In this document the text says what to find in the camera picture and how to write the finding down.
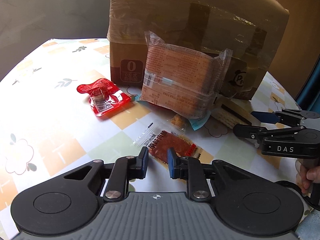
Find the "person's right hand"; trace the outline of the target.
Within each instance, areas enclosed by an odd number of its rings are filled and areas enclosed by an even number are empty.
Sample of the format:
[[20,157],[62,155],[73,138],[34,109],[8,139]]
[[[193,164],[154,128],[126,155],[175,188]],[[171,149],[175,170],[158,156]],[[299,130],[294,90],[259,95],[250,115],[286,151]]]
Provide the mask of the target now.
[[308,194],[311,189],[311,184],[319,184],[320,181],[320,167],[306,168],[302,164],[302,159],[296,160],[295,167],[297,170],[296,184],[300,187],[302,194]]

